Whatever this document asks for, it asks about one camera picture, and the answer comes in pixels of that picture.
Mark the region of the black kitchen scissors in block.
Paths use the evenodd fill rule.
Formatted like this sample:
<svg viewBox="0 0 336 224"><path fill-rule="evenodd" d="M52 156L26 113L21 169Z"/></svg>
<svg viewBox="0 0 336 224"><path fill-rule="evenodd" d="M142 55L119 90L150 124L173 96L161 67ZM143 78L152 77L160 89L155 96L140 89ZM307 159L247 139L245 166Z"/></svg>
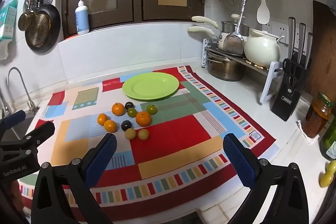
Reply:
<svg viewBox="0 0 336 224"><path fill-rule="evenodd" d="M284 71L282 81L285 83L287 88L293 90L298 85L299 80L302 77L302 67L296 61L284 59L282 62L282 68Z"/></svg>

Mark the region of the large steel stockpot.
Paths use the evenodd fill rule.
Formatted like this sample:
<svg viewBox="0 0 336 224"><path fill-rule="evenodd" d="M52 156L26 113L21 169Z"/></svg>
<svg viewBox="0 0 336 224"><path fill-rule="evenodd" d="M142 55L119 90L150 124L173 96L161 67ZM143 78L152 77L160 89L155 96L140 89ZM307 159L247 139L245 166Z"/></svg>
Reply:
<svg viewBox="0 0 336 224"><path fill-rule="evenodd" d="M236 82L240 81L245 75L245 66L227 57L207 52L208 73L217 79Z"/></svg>

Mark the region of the yellow plum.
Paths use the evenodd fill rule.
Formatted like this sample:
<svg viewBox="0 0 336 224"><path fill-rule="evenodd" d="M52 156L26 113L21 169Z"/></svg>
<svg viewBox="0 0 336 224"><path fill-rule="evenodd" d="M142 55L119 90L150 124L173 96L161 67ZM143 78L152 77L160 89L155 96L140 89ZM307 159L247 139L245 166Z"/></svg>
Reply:
<svg viewBox="0 0 336 224"><path fill-rule="evenodd" d="M126 139L128 139L128 140L135 139L136 136L137 136L137 133L136 133L135 129L133 129L133 128L128 128L128 129L125 131L125 137L126 137Z"/></svg>
<svg viewBox="0 0 336 224"><path fill-rule="evenodd" d="M141 139L141 140L147 140L149 138L149 131L147 129L141 129L138 131L138 137Z"/></svg>

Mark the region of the brass hanging small pan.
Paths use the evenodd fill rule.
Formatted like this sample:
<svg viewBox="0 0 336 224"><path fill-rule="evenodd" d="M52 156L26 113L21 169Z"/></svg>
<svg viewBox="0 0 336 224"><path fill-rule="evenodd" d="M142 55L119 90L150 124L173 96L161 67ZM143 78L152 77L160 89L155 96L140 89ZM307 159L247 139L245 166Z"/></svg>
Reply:
<svg viewBox="0 0 336 224"><path fill-rule="evenodd" d="M25 11L18 20L18 28L20 31L26 31L35 24L35 13L33 11Z"/></svg>

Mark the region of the dark plum front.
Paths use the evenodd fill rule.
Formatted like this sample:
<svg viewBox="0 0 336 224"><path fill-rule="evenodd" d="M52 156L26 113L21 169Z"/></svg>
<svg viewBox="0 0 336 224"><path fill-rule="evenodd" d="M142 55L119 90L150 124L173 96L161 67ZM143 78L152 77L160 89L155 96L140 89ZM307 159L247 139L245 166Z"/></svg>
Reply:
<svg viewBox="0 0 336 224"><path fill-rule="evenodd" d="M124 120L121 124L121 129L123 131L126 131L127 129L129 129L131 127L132 127L132 124L131 124L131 121L129 121L129 120Z"/></svg>

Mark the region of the dark plum back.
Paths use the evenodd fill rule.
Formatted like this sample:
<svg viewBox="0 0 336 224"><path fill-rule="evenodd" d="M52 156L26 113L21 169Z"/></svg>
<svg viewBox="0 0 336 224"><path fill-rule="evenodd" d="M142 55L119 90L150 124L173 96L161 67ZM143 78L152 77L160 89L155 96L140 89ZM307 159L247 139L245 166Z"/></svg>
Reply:
<svg viewBox="0 0 336 224"><path fill-rule="evenodd" d="M130 108L134 108L134 103L129 101L125 104L125 109L129 110Z"/></svg>

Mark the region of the white wall power sockets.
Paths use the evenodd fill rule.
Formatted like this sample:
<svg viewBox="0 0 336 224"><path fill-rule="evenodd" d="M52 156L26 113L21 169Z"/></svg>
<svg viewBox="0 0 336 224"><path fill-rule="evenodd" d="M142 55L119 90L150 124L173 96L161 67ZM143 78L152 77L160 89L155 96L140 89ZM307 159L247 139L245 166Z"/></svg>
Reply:
<svg viewBox="0 0 336 224"><path fill-rule="evenodd" d="M274 34L276 36L284 36L280 40L280 43L284 45L289 45L289 30L288 25L284 23L269 21L267 24L262 25L262 30L267 31L271 34ZM295 36L294 36L294 48L298 49L299 44L299 24L295 24Z"/></svg>

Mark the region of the green tomato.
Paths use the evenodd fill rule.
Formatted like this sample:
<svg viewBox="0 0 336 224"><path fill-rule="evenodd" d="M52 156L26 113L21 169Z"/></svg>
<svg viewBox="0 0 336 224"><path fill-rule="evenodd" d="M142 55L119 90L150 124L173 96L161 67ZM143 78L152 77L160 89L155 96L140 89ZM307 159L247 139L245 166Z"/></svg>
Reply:
<svg viewBox="0 0 336 224"><path fill-rule="evenodd" d="M127 114L128 114L129 117L135 118L136 115L137 115L137 110L135 108L133 108L133 107L130 107L127 110Z"/></svg>
<svg viewBox="0 0 336 224"><path fill-rule="evenodd" d="M147 105L146 111L150 114L150 115L154 115L157 113L157 108L154 105Z"/></svg>

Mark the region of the blue white pump bottle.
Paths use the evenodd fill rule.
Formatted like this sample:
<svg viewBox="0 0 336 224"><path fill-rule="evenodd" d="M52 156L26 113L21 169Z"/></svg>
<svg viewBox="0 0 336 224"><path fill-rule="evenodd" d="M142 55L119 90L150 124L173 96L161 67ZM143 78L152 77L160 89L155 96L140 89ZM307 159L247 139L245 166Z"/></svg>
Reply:
<svg viewBox="0 0 336 224"><path fill-rule="evenodd" d="M75 9L76 30L78 35L84 35L89 32L89 16L88 7L84 4L84 0L79 0Z"/></svg>

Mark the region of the green glass bottle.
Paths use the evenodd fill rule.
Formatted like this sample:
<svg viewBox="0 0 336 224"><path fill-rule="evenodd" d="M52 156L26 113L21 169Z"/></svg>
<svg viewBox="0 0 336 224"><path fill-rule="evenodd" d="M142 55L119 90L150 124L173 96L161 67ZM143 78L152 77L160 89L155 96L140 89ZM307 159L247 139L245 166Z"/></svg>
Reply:
<svg viewBox="0 0 336 224"><path fill-rule="evenodd" d="M336 159L335 141L336 141L336 121L334 118L331 124L329 125L328 129L324 133L321 142L319 144L322 156L329 161Z"/></svg>

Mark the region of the brown wooden cutting board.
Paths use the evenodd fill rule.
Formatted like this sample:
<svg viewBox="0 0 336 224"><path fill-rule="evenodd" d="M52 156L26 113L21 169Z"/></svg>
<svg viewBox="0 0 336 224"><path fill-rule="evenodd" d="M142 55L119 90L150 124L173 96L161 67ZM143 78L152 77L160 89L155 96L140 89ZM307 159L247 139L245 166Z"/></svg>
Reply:
<svg viewBox="0 0 336 224"><path fill-rule="evenodd" d="M329 6L313 1L313 45L306 92L318 92L335 102L335 15Z"/></svg>

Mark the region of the small orange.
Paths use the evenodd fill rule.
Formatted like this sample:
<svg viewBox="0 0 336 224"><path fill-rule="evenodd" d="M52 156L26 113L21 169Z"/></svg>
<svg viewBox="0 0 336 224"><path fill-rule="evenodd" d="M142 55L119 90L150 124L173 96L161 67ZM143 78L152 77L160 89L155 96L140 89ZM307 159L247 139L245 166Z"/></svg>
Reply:
<svg viewBox="0 0 336 224"><path fill-rule="evenodd" d="M104 129L106 129L109 133L114 133L117 131L117 124L112 120L107 120L104 122Z"/></svg>
<svg viewBox="0 0 336 224"><path fill-rule="evenodd" d="M105 113L101 113L97 117L97 123L101 126L108 120L108 116Z"/></svg>

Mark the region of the large orange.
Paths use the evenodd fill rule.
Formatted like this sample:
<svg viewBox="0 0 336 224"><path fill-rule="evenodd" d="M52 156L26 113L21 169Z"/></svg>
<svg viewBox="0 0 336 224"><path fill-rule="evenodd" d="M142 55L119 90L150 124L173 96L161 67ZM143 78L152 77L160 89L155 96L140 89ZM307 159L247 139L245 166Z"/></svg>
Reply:
<svg viewBox="0 0 336 224"><path fill-rule="evenodd" d="M152 118L147 111L138 112L135 116L135 121L141 127L147 127L151 124Z"/></svg>

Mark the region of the dark plum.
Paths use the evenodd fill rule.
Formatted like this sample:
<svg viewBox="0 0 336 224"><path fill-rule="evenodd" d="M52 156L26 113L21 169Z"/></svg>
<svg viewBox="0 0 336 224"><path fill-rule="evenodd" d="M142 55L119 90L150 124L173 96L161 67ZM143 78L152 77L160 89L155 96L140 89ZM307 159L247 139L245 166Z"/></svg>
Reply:
<svg viewBox="0 0 336 224"><path fill-rule="evenodd" d="M125 109L129 110L130 108L134 108L134 103L129 101L125 104Z"/></svg>
<svg viewBox="0 0 336 224"><path fill-rule="evenodd" d="M131 121L129 121L129 120L124 120L121 124L121 129L123 131L126 131L127 129L129 129L131 127L132 127L132 124L131 124Z"/></svg>

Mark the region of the white metal shelf rack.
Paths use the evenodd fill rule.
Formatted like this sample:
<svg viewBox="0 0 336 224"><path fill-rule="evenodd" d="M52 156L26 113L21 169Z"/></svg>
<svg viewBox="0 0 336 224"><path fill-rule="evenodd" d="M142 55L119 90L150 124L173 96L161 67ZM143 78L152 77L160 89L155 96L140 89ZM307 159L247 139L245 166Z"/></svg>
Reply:
<svg viewBox="0 0 336 224"><path fill-rule="evenodd" d="M244 57L236 57L236 56L230 56L224 51L220 50L217 47L217 42L214 39L204 39L203 40L203 46L202 46L202 67L207 69L207 52L213 52L217 55L224 56L229 58L230 60L234 60L239 62L240 64L245 66L245 69L253 70L263 76L265 76L265 82L263 89L259 96L259 104L263 105L269 100L273 99L275 95L277 94L280 85L281 85L281 77L283 75L282 71L282 63L280 61L273 61L271 62L271 65L269 68L264 68L261 66L258 66L249 60L247 60Z"/></svg>

